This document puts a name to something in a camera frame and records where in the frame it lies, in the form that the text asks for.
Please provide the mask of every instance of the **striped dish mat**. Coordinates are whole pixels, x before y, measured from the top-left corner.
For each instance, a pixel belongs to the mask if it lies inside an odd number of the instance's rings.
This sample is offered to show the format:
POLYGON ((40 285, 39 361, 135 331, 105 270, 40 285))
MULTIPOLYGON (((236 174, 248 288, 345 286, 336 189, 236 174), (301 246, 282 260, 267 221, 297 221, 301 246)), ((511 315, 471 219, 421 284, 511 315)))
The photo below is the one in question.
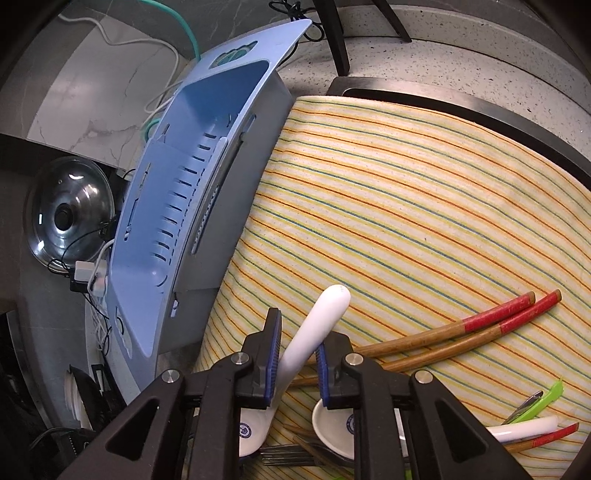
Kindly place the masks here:
MULTIPOLYGON (((217 296, 197 369, 239 350, 269 307, 284 348, 320 292, 347 285, 336 330, 355 346, 412 335, 528 290, 563 302, 518 331, 430 370, 485 425, 559 377, 544 414, 567 439, 519 454, 559 478, 590 430, 591 193, 544 157, 484 127, 420 108, 341 97, 297 100, 262 177, 217 296)), ((399 356, 384 358, 392 360, 399 356)), ((311 428, 316 388, 289 391, 282 422, 311 428)), ((332 476, 258 463, 248 478, 332 476)))

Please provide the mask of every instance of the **pot lid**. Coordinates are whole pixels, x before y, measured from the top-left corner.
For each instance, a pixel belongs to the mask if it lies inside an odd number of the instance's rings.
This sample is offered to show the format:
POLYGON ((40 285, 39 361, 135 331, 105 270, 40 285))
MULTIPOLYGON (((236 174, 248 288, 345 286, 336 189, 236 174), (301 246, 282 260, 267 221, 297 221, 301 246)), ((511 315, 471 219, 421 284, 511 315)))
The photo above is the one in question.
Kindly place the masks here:
POLYGON ((65 273, 62 255, 66 267, 96 258, 103 244, 98 229, 114 215, 103 171, 92 160, 58 158, 41 169, 27 196, 24 227, 29 248, 43 265, 51 262, 50 270, 65 273))

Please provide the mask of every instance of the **chopsticks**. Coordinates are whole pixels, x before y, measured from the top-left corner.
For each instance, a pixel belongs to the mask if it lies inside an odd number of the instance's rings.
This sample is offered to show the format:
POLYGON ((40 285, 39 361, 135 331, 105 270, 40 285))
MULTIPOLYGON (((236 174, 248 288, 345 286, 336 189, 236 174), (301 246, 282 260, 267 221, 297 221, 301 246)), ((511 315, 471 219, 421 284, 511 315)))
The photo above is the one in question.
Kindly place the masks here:
POLYGON ((288 432, 295 433, 299 437, 309 438, 309 439, 317 439, 318 435, 314 430, 307 430, 296 425, 292 425, 290 423, 284 423, 283 428, 285 428, 288 432))
MULTIPOLYGON (((418 355, 412 355, 394 362, 387 362, 382 364, 382 368, 390 372, 404 372, 415 368, 424 367, 425 365, 445 360, 447 358, 460 355, 461 353, 469 352, 472 349, 478 348, 482 345, 485 345, 486 343, 492 342, 493 340, 497 340, 503 335, 506 335, 516 328, 528 323, 542 313, 550 310, 553 306, 559 303, 561 299, 562 295, 560 290, 555 290, 554 292, 546 295, 540 301, 503 320, 501 323, 492 325, 478 333, 467 335, 466 337, 450 343, 449 345, 442 346, 441 348, 437 348, 425 353, 420 353, 418 355)), ((310 385, 316 385, 317 383, 317 376, 297 378, 291 383, 290 388, 307 387, 310 385)))
POLYGON ((531 440, 524 440, 523 442, 516 442, 510 443, 509 445, 505 445, 505 448, 509 453, 518 453, 523 452, 524 450, 530 450, 532 448, 536 448, 542 445, 546 445, 546 443, 555 442, 556 440, 560 440, 571 433, 578 431, 579 429, 579 422, 573 423, 568 427, 565 427, 560 430, 556 430, 552 433, 547 433, 546 435, 542 435, 540 437, 536 437, 535 439, 531 440))
POLYGON ((449 325, 417 333, 416 335, 390 340, 389 342, 357 347, 355 351, 361 353, 361 355, 377 357, 422 348, 444 340, 449 340, 450 338, 472 333, 476 330, 487 327, 492 323, 505 320, 506 318, 526 309, 533 303, 535 303, 535 295, 534 292, 529 291, 528 293, 502 305, 498 305, 493 309, 478 313, 472 317, 460 320, 459 322, 450 323, 449 325))

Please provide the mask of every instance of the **metal utensil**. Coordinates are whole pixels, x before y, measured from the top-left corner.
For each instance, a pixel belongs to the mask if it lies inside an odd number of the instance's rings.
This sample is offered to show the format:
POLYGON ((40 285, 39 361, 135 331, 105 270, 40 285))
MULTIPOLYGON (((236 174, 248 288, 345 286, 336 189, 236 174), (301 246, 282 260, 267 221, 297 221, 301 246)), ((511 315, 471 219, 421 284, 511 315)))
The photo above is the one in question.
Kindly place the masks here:
MULTIPOLYGON (((334 463, 347 468, 353 468, 355 463, 343 456, 334 453, 322 442, 310 442, 316 449, 321 450, 334 463)), ((260 456, 264 465, 267 466, 323 466, 311 454, 300 445, 275 445, 260 449, 260 456)))
POLYGON ((503 423, 501 423, 501 425, 507 425, 507 424, 511 423, 519 415, 521 415, 528 408, 530 408, 536 401, 538 401, 539 399, 541 399, 542 398, 542 395, 544 395, 544 392, 541 391, 541 390, 539 392, 534 393, 530 398, 528 398, 519 407, 517 407, 515 409, 515 411, 511 415, 509 415, 503 423))

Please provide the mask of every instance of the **blue drying rack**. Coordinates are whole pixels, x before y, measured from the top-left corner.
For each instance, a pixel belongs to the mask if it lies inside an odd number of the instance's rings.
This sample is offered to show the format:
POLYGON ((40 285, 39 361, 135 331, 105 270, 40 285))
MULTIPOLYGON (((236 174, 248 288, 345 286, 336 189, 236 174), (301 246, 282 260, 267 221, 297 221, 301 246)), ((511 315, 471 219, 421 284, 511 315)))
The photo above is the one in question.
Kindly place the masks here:
POLYGON ((293 99, 275 71, 300 20, 203 55, 145 147, 109 266, 109 321, 140 389, 199 342, 293 99))

